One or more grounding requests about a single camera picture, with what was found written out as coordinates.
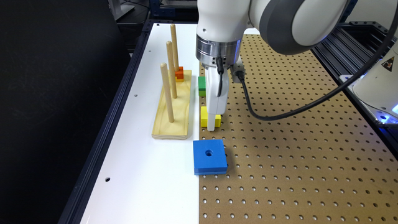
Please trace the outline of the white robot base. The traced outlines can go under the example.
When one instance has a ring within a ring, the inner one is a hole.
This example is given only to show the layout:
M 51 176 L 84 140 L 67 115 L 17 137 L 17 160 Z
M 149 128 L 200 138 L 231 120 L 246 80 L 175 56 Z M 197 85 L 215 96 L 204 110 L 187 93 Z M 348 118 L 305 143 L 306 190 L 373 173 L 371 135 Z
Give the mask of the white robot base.
M 353 93 L 380 122 L 397 122 L 397 44 L 358 79 Z

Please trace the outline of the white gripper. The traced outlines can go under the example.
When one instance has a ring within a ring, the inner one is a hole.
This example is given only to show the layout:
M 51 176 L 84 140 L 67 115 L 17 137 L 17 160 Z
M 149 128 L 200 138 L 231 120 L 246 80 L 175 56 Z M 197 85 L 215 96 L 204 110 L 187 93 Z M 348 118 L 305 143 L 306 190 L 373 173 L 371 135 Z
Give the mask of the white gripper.
M 229 73 L 235 83 L 240 83 L 240 78 L 243 78 L 246 72 L 240 55 L 234 57 L 232 64 L 225 57 L 202 55 L 201 64 L 205 68 L 206 78 L 207 130 L 214 131 L 216 114 L 224 114 L 226 111 Z

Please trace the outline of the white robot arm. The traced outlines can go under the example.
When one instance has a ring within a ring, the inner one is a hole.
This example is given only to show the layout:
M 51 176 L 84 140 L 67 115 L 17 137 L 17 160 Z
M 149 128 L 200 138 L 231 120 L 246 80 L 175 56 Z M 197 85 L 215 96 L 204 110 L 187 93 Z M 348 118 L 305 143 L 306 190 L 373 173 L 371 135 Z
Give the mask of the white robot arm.
M 277 53 L 299 54 L 319 44 L 348 7 L 348 0 L 199 0 L 196 57 L 205 68 L 207 129 L 224 114 L 231 73 L 241 72 L 244 31 L 256 28 Z

